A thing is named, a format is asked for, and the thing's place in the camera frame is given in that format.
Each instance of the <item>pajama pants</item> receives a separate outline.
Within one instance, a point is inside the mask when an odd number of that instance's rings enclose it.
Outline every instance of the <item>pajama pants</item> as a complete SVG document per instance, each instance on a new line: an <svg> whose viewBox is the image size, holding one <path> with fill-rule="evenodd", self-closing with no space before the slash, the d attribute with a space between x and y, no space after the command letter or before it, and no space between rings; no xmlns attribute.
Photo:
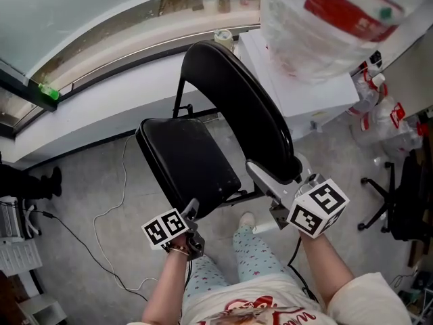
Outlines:
<svg viewBox="0 0 433 325"><path fill-rule="evenodd" d="M269 246L252 233L248 225L240 227L233 235L239 281L245 282L268 274L290 273L277 260ZM184 299L207 291L224 288L230 284L215 263L206 255L192 262L191 279L185 290Z"/></svg>

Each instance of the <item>concrete floor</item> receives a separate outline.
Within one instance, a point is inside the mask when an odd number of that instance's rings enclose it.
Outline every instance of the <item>concrete floor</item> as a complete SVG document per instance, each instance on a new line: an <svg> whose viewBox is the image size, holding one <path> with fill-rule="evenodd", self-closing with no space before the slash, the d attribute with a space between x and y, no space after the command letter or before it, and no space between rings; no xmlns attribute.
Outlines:
<svg viewBox="0 0 433 325"><path fill-rule="evenodd" d="M221 150L239 175L245 189L252 188L246 174L245 160L225 121L208 123ZM63 172L63 194L51 202L40 200L40 210L60 217L80 237L105 266L93 233L94 216L118 204L122 196L124 174L120 158L126 139L120 139L59 159L33 171L35 175L51 174L58 165ZM390 234L382 234L382 222L364 232L357 231L358 222L370 218L382 199L370 188L362 187L361 177L374 178L388 186L386 160L380 148L360 148L353 141L348 127L331 122L323 133L312 133L295 143L295 149L310 161L313 170L331 177L350 198L350 204L337 225L327 231L343 260L360 276L381 272L385 279L407 273L410 244L397 242ZM124 204L98 219L97 230L107 256L116 273L129 288L137 288L146 277L158 278L165 252L151 251L140 226L152 217L169 210L170 205L148 167L135 138L128 142L124 158L128 172ZM199 232L206 240L206 252L236 283L236 262L231 237L245 211L252 211L258 223L269 221L270 200L250 202L217 209L199 222ZM113 277L104 272L57 221L40 217L43 235L37 246L43 267L38 270L43 288L56 298L68 315L70 324L126 324L140 319L143 300L121 290ZM298 239L297 231L269 231L261 237L281 261L287 263ZM300 249L295 267L314 290L306 257ZM156 283L147 281L141 294L150 296Z"/></svg>

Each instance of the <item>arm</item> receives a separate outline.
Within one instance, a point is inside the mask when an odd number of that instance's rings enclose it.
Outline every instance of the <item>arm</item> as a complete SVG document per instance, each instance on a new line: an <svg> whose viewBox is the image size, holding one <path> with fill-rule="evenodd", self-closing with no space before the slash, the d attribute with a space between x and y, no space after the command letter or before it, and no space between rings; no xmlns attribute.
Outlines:
<svg viewBox="0 0 433 325"><path fill-rule="evenodd" d="M186 246L185 236L175 238L175 244ZM171 251L162 270L155 291L147 303L142 322L151 325L175 325L182 308L185 271L188 256Z"/></svg>
<svg viewBox="0 0 433 325"><path fill-rule="evenodd" d="M312 239L300 232L300 237L317 290L328 306L337 291L355 277L324 234Z"/></svg>

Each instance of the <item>office chair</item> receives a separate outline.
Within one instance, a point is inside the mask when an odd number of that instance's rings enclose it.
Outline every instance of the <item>office chair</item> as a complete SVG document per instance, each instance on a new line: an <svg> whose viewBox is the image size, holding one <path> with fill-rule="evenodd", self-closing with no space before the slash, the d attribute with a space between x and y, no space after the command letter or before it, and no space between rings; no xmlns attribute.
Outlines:
<svg viewBox="0 0 433 325"><path fill-rule="evenodd" d="M227 159L188 104L181 106L185 82L205 95L236 136L246 159L281 184L300 181L302 164L294 156L289 129L277 106L250 71L213 41L192 45L183 59L172 118L145 119L136 131L139 146L171 206L182 211L193 198L200 203L195 220L217 207L264 196L239 194L241 183ZM188 115L179 118L179 110Z"/></svg>
<svg viewBox="0 0 433 325"><path fill-rule="evenodd" d="M362 184L371 184L385 202L367 224L358 224L358 230L368 229L387 213L387 226L381 228L383 233L391 232L396 240L429 241L433 237L433 227L423 221L424 211L431 208L427 201L430 179L427 168L417 163L415 152L412 151L405 159L401 184L395 189L394 164L386 162L385 167L391 170L388 192L370 178L361 179Z"/></svg>

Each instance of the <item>chair seat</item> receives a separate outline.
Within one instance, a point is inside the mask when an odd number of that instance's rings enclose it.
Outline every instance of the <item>chair seat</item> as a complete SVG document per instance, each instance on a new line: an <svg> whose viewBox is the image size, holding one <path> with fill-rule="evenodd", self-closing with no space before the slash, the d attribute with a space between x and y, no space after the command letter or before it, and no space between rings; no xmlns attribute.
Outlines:
<svg viewBox="0 0 433 325"><path fill-rule="evenodd" d="M196 219L203 218L241 187L199 119L146 119L136 136L162 191L179 212L197 198Z"/></svg>

